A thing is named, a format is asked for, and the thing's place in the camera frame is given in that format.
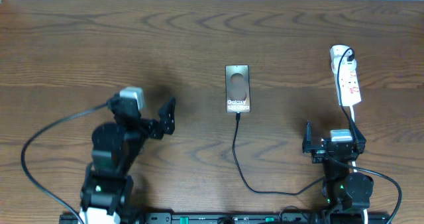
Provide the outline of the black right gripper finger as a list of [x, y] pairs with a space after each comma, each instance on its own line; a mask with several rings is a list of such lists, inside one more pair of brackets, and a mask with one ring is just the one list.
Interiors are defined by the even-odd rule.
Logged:
[[352, 118], [349, 119], [349, 131], [352, 136], [352, 141], [350, 142], [354, 151], [357, 153], [363, 153], [366, 147], [366, 139], [364, 135], [358, 130], [355, 122]]
[[305, 132], [305, 146], [310, 146], [311, 144], [311, 123], [308, 121]]

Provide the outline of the Galaxy S25 Ultra smartphone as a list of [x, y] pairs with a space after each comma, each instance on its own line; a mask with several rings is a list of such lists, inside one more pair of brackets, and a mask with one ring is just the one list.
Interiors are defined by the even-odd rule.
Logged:
[[251, 111], [249, 78], [247, 64], [225, 66], [227, 113], [249, 113]]

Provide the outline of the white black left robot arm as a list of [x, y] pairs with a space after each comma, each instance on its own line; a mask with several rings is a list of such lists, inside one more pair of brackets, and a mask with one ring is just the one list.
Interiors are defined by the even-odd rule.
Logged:
[[135, 98], [115, 95], [107, 103], [114, 121], [92, 133], [93, 162], [86, 168], [80, 192], [82, 223], [144, 223], [143, 211], [129, 205], [134, 181], [129, 170], [148, 139], [162, 139], [175, 130], [176, 99], [160, 108], [159, 120], [143, 119]]

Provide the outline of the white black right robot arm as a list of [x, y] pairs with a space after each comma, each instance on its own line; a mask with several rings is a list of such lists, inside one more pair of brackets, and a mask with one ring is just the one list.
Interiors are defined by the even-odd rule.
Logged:
[[364, 152], [366, 139], [353, 122], [348, 129], [332, 130], [327, 139], [316, 141], [311, 123], [306, 124], [302, 151], [324, 169], [323, 196], [328, 207], [314, 213], [310, 223], [361, 223], [367, 219], [374, 181], [355, 172], [349, 163]]

